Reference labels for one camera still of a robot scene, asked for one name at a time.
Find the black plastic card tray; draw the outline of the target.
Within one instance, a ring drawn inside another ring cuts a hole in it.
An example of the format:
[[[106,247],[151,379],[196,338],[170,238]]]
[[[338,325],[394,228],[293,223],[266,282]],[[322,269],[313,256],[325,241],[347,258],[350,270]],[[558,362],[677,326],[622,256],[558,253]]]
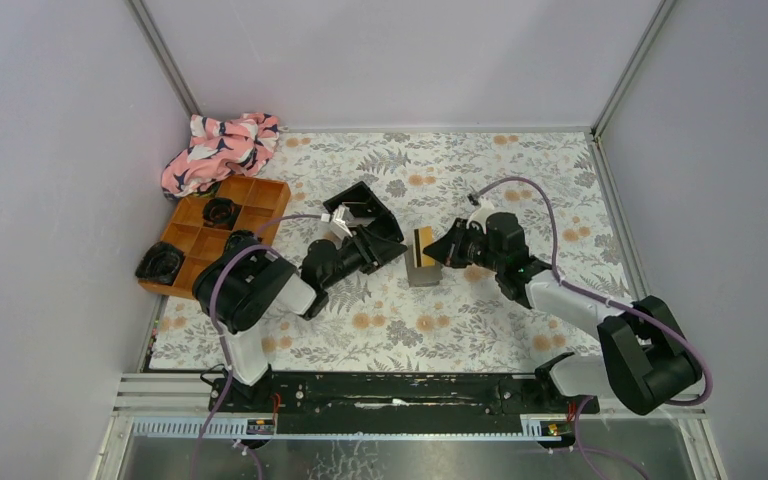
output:
[[[374,194],[364,182],[358,181],[351,187],[322,202],[327,213],[345,204],[355,217],[351,227],[353,236],[360,227],[394,241],[404,241],[402,229],[391,210]]]

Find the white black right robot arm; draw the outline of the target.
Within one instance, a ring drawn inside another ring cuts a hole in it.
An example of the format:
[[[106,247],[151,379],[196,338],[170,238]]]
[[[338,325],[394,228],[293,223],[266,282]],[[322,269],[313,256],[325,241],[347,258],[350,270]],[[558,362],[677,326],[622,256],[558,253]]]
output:
[[[662,405],[683,405],[679,394],[709,374],[661,299],[648,296],[624,305],[571,284],[556,266],[531,254],[512,213],[492,213],[481,222],[458,218],[423,252],[449,268],[476,265],[492,271],[509,300],[558,317],[599,341],[597,354],[572,354],[547,364],[548,375],[533,386],[543,410],[557,412],[573,397],[590,395],[613,397],[647,415]]]

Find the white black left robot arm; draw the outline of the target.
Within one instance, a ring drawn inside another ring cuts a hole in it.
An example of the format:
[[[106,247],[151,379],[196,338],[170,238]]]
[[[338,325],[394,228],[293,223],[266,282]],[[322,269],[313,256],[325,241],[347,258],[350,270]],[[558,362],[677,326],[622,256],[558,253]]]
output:
[[[366,227],[336,244],[312,242],[300,267],[257,240],[247,230],[234,231],[222,255],[196,278],[192,295],[220,335],[220,347],[235,382],[232,398],[248,411],[269,401],[262,378],[269,360],[261,346],[261,318],[277,303],[306,319],[329,302],[328,289],[350,275],[369,275],[408,250],[402,242]]]

